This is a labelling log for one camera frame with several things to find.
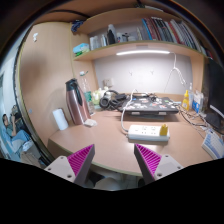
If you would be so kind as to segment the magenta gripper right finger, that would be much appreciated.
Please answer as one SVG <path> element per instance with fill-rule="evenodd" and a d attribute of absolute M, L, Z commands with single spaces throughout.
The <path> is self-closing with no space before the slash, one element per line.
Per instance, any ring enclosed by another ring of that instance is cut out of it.
<path fill-rule="evenodd" d="M 134 155 L 145 184 L 150 184 L 183 168 L 172 156 L 160 155 L 140 144 L 134 145 Z"/>

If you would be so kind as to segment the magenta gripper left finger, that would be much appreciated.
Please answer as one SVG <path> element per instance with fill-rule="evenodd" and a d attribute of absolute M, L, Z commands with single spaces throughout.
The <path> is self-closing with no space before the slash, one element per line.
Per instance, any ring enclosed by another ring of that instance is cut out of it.
<path fill-rule="evenodd" d="M 45 171 L 82 186 L 95 155 L 95 145 L 89 145 L 66 156 L 59 156 Z"/>

